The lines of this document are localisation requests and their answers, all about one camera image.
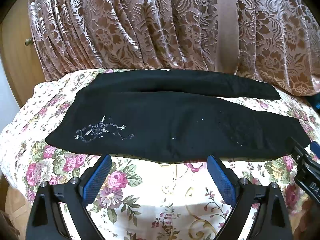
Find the white wall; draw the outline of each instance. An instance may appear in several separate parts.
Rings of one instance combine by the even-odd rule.
[[[20,107],[14,98],[0,59],[0,133],[12,122]]]

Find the metal screw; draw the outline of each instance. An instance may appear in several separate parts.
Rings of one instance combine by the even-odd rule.
[[[71,178],[71,180],[70,180],[71,184],[76,184],[76,183],[78,183],[78,181],[79,181],[79,178],[78,178],[78,177],[73,177],[73,178]]]
[[[33,44],[33,39],[26,39],[24,45],[29,46]]]
[[[47,181],[43,181],[40,183],[40,187],[45,187],[48,185],[48,182]]]
[[[277,188],[277,187],[279,187],[279,186],[278,186],[278,184],[277,184],[277,183],[275,183],[275,182],[271,182],[271,187],[273,187],[273,188]]]
[[[240,179],[240,183],[243,184],[243,185],[247,185],[249,183],[249,180],[246,179],[246,178],[241,178]]]

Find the blue object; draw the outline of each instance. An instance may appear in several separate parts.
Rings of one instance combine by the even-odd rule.
[[[319,111],[320,109],[320,93],[305,97],[307,101],[311,104],[315,111]]]
[[[225,203],[234,208],[237,203],[235,188],[213,156],[209,156],[207,159],[207,169]]]
[[[320,145],[316,141],[311,142],[310,150],[320,159]]]
[[[93,203],[99,190],[108,176],[112,166],[112,161],[110,155],[106,155],[99,167],[93,173],[88,183],[83,188],[83,205]]]

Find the pink damask curtain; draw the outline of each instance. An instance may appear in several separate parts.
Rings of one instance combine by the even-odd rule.
[[[294,95],[320,91],[320,28],[301,0],[29,0],[28,6],[47,81],[79,69],[177,68],[236,73]]]

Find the white embroidery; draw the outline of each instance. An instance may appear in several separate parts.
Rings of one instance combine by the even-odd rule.
[[[105,120],[106,116],[103,116],[102,118],[102,121],[98,122],[96,125],[89,125],[88,128],[89,130],[86,132],[87,128],[84,127],[82,129],[79,129],[78,131],[76,131],[76,133],[78,134],[77,136],[75,136],[75,139],[79,139],[81,138],[81,140],[85,143],[88,143],[88,142],[91,142],[93,140],[95,140],[97,137],[99,138],[103,138],[103,135],[102,133],[104,132],[108,132],[108,133],[111,133],[115,136],[119,136],[122,140],[123,139],[131,139],[134,137],[133,134],[130,134],[129,137],[125,138],[125,137],[122,137],[121,134],[119,133],[120,130],[124,130],[126,128],[126,126],[122,125],[121,127],[117,126],[116,124],[114,124],[112,122],[112,119],[109,118],[109,122],[108,123],[103,123],[104,120]],[[110,127],[114,127],[116,128],[115,131],[110,131],[110,130],[107,130],[107,127],[110,126]]]

